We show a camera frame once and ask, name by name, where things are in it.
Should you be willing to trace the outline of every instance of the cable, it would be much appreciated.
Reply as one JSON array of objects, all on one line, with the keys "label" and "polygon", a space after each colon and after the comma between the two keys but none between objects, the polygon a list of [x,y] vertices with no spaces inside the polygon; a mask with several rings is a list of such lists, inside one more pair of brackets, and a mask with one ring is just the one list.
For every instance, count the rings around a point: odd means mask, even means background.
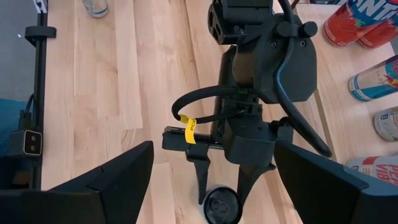
[{"label": "cable", "polygon": [[[292,8],[287,0],[278,0],[282,10],[284,12],[286,20],[290,24],[294,24],[294,16]],[[290,118],[290,123],[292,127],[308,142],[311,146],[321,155],[326,157],[331,157],[332,153],[326,143],[319,137],[319,135],[315,132],[315,130],[308,124],[307,120],[300,114],[294,104],[290,101],[287,96],[282,82],[280,80],[281,74],[284,71],[287,63],[290,60],[290,56],[292,55],[294,48],[294,38],[289,38],[289,44],[287,47],[285,59],[283,59],[280,67],[274,74],[273,78],[273,86],[275,95],[287,116]],[[262,101],[265,100],[265,96],[260,93],[259,97]]]},{"label": "cable", "polygon": [[[196,100],[201,100],[204,98],[208,98],[211,96],[226,96],[226,95],[232,95],[239,93],[239,90],[235,86],[210,86],[206,88],[202,88],[199,90],[192,91],[190,93],[187,93],[183,96],[181,96],[179,99],[177,99],[173,105],[172,105],[172,114],[175,119],[178,121],[181,121],[182,118],[178,114],[178,112],[184,107],[187,106],[190,103],[193,103]],[[197,121],[197,124],[203,124],[203,123],[209,123],[212,121],[218,121],[221,119],[226,119],[230,118],[233,116],[236,116],[237,114],[243,113],[244,110],[237,110],[237,109],[231,109],[231,110],[226,110],[220,114],[214,114],[211,116],[205,116],[202,118],[195,118]]]},{"label": "cable", "polygon": [[32,102],[34,101],[34,95],[32,94],[29,97],[29,100],[27,101],[26,107],[25,107],[25,113],[29,113],[30,112],[30,107],[32,106]]},{"label": "cable", "polygon": [[299,3],[299,1],[300,1],[300,0],[294,0],[294,1],[292,2],[292,4],[290,5],[290,7],[291,7],[292,9],[296,8],[296,5]]}]

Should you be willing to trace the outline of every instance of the can lid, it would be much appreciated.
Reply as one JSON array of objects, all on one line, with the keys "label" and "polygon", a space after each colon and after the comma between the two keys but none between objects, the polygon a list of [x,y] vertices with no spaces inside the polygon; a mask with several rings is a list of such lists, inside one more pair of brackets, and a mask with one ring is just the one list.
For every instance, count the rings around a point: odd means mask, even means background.
[{"label": "can lid", "polygon": [[237,224],[242,218],[243,206],[234,190],[217,187],[206,195],[203,210],[210,224]]}]

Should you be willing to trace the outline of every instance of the cable clip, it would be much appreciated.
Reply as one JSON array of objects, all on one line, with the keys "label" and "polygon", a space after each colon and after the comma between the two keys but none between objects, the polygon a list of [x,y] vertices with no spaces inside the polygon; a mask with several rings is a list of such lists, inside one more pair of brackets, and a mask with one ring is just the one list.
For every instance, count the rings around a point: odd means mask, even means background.
[{"label": "cable clip", "polygon": [[196,144],[194,134],[195,128],[197,126],[197,120],[184,114],[180,114],[180,117],[180,121],[184,124],[187,124],[185,127],[185,141],[189,144]]}]

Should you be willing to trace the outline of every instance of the drink can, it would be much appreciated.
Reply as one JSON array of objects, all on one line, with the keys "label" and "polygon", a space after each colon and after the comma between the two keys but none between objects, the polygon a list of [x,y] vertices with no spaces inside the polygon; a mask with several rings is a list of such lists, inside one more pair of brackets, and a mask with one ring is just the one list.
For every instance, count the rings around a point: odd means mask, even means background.
[{"label": "drink can", "polygon": [[103,17],[109,11],[106,0],[83,0],[83,5],[92,17]]},{"label": "drink can", "polygon": [[386,141],[398,141],[398,106],[374,115],[374,129]]},{"label": "drink can", "polygon": [[337,46],[357,41],[397,12],[398,0],[348,0],[323,25],[327,40]]},{"label": "drink can", "polygon": [[348,89],[361,101],[371,101],[398,91],[398,55],[351,78]]},{"label": "drink can", "polygon": [[384,21],[376,28],[365,34],[358,40],[358,43],[372,49],[378,48],[398,35],[398,16]]},{"label": "drink can", "polygon": [[356,158],[346,166],[387,183],[398,185],[398,156]]}]

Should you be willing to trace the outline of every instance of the wooden tabletop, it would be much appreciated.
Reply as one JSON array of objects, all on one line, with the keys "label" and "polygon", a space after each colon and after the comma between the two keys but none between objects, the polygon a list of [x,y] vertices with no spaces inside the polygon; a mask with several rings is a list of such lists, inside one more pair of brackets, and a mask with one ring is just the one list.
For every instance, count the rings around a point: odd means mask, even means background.
[{"label": "wooden tabletop", "polygon": [[[94,19],[80,0],[53,0],[49,26],[57,38],[47,42],[42,188],[68,181],[144,140],[155,146],[150,186],[138,223],[205,223],[197,205],[193,164],[184,153],[161,149],[166,126],[181,126],[171,114],[181,95],[216,85],[226,46],[208,33],[211,0],[108,0],[110,12]],[[336,6],[298,5],[303,21],[318,25]],[[297,108],[334,149],[335,159],[392,153],[371,126],[371,114],[395,106],[393,96],[370,103],[347,91],[350,76],[393,53],[390,45],[366,50],[354,44],[332,47],[318,33],[318,90]],[[212,114],[214,99],[184,108],[192,116]],[[279,105],[264,105],[264,120],[284,115]],[[208,125],[199,125],[207,133]],[[365,137],[364,141],[355,140]],[[309,150],[298,135],[294,143]],[[208,188],[236,189],[238,166],[221,151],[210,151]],[[246,201],[241,223],[300,223],[277,171],[264,174]]]}]

